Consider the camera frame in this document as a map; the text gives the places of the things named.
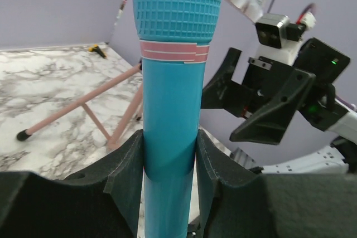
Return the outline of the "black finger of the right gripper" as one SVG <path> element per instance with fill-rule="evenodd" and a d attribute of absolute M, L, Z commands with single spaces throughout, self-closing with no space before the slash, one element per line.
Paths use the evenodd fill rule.
<path fill-rule="evenodd" d="M 230 141 L 280 144 L 292 117 L 302 105 L 315 78 L 312 73 L 293 69 L 271 100 L 231 133 Z"/>

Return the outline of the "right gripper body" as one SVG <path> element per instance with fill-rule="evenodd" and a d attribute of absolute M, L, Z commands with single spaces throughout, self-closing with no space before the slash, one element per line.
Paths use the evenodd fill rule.
<path fill-rule="evenodd" d="M 298 69 L 264 57 L 251 57 L 248 62 L 242 85 L 253 87 L 253 104 L 261 107 L 282 87 L 290 72 Z"/>

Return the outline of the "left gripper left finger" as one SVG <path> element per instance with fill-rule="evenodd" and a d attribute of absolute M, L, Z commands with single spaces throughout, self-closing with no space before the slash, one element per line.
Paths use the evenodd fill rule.
<path fill-rule="evenodd" d="M 2 237 L 136 237 L 143 132 L 65 179 L 1 173 Z"/>

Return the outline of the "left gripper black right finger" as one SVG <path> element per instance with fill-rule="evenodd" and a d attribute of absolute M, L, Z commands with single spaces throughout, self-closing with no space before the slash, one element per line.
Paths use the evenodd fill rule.
<path fill-rule="evenodd" d="M 355 237 L 353 174 L 254 174 L 200 130 L 196 140 L 203 237 Z"/>

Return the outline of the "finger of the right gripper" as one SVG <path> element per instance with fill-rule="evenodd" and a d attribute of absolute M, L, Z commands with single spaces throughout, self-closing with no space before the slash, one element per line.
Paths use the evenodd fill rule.
<path fill-rule="evenodd" d="M 253 104 L 253 87 L 232 80 L 241 50 L 229 48 L 212 79 L 203 88 L 201 109 L 223 109 L 237 118 L 261 116 L 261 106 Z"/>

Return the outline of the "pink perforated music stand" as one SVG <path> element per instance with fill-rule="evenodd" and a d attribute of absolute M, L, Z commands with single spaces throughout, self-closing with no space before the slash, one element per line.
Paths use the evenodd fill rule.
<path fill-rule="evenodd" d="M 142 86 L 139 87 L 138 91 L 134 95 L 131 103 L 129 104 L 128 108 L 126 109 L 125 113 L 123 114 L 118 126 L 116 127 L 116 129 L 112 135 L 110 135 L 105 130 L 102 123 L 98 120 L 98 118 L 95 116 L 93 111 L 89 108 L 89 106 L 86 103 L 141 71 L 142 71 L 142 63 L 140 62 L 139 64 L 132 67 L 128 71 L 124 72 L 123 74 L 111 79 L 110 81 L 106 82 L 104 85 L 100 86 L 99 88 L 82 96 L 81 98 L 74 101 L 70 105 L 62 108 L 57 113 L 47 117 L 46 119 L 40 121 L 39 123 L 35 124 L 34 126 L 19 132 L 16 135 L 16 139 L 20 142 L 23 142 L 23 141 L 27 140 L 30 136 L 32 136 L 34 133 L 41 130 L 42 128 L 48 126 L 49 124 L 53 123 L 54 121 L 56 121 L 60 118 L 62 118 L 63 116 L 72 112 L 73 110 L 81 107 L 89 115 L 90 119 L 94 122 L 94 124 L 97 126 L 97 128 L 100 130 L 100 132 L 107 139 L 108 149 L 110 149 L 110 150 L 118 149 L 120 147 L 120 145 L 119 145 L 120 138 L 123 135 L 126 127 L 128 126 L 131 118 L 136 116 L 137 121 L 139 121 L 142 118 L 142 115 L 143 115 L 143 103 L 142 103 L 143 87 Z"/>

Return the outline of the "blue toy recorder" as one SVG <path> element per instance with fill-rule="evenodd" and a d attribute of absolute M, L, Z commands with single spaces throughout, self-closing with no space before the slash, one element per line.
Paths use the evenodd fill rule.
<path fill-rule="evenodd" d="M 221 0 L 132 0 L 143 75 L 146 237 L 185 237 L 205 64 Z"/>

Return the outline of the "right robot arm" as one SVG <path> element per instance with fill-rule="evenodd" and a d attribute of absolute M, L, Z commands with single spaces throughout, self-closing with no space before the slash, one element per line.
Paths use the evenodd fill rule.
<path fill-rule="evenodd" d="M 238 84 L 232 75 L 239 57 L 239 50 L 228 50 L 201 101 L 202 109 L 223 109 L 244 118 L 232 131 L 232 142 L 277 145 L 296 112 L 314 128 L 356 142 L 356 111 L 338 99 L 334 87 L 350 62 L 348 56 L 311 38 L 293 55 L 292 64 L 273 55 L 249 59 Z"/>

